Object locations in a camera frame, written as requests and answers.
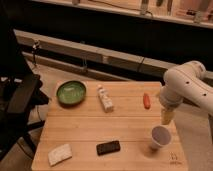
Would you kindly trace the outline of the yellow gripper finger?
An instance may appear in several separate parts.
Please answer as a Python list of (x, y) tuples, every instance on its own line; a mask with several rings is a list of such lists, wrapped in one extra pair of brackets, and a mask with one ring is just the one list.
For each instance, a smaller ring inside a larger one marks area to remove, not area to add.
[(174, 117), (173, 109), (163, 108), (161, 111), (161, 122), (163, 125), (168, 125)]

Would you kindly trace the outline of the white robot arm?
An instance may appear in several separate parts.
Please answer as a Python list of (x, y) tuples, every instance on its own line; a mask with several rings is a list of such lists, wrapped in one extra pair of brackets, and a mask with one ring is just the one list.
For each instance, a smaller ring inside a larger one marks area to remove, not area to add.
[(159, 92), (163, 106), (161, 123), (168, 125), (174, 117), (174, 109), (186, 98), (213, 116), (213, 87), (206, 84), (206, 68), (199, 61), (190, 61), (169, 68), (163, 76), (165, 85)]

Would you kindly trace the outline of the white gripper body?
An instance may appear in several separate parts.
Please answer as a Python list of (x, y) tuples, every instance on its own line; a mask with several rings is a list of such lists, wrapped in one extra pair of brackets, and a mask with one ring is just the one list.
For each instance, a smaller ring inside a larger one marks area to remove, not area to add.
[(163, 106), (162, 113), (168, 114), (182, 103), (182, 96), (168, 87), (162, 87), (159, 93), (159, 101)]

